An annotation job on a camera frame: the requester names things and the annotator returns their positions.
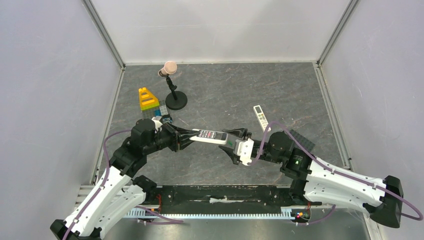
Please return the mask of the white grey remote control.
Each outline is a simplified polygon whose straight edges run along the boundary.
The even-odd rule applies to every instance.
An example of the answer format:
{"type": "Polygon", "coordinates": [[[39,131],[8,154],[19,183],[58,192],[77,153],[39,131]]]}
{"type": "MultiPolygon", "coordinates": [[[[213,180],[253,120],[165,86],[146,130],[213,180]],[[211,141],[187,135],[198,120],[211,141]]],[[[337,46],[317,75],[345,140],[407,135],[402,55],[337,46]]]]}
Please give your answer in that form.
{"type": "Polygon", "coordinates": [[[228,141],[228,134],[222,131],[213,131],[205,129],[193,129],[197,135],[192,136],[190,140],[195,142],[209,143],[215,145],[225,145],[228,141]]]}

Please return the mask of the long white remote control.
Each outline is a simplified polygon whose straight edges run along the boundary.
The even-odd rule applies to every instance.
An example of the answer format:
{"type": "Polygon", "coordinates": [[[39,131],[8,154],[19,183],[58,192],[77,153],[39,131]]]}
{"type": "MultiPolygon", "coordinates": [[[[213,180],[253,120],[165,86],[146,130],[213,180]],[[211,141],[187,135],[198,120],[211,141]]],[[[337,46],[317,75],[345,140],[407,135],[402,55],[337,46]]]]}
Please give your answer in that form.
{"type": "Polygon", "coordinates": [[[262,131],[265,133],[269,122],[268,122],[268,120],[267,120],[267,118],[264,114],[262,107],[260,105],[255,105],[255,106],[253,106],[253,111],[256,115],[256,118],[257,118],[261,128],[262,128],[262,131]]]}

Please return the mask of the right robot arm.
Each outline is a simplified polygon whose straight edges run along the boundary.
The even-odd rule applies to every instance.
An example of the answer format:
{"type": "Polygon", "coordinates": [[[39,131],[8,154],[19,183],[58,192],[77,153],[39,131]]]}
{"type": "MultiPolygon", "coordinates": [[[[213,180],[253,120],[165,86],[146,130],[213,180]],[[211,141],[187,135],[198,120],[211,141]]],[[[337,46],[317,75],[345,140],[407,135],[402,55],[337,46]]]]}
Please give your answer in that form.
{"type": "Polygon", "coordinates": [[[399,228],[403,190],[399,178],[364,176],[332,165],[304,152],[283,131],[271,134],[267,142],[251,139],[246,128],[213,133],[234,164],[249,166],[254,158],[280,164],[280,172],[292,179],[289,199],[352,208],[367,214],[373,221],[399,228]]]}

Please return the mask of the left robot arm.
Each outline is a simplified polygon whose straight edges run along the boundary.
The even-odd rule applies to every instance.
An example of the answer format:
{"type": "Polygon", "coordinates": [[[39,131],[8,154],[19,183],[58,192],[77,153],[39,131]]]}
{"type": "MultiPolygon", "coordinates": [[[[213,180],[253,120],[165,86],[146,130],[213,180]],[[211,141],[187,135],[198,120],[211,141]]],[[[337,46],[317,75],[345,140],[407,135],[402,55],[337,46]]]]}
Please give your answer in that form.
{"type": "Polygon", "coordinates": [[[54,236],[58,240],[103,239],[131,209],[156,200],[156,184],[145,176],[135,176],[147,163],[147,156],[165,148],[183,150],[198,134],[158,120],[138,120],[83,202],[64,220],[51,224],[54,236]]]}

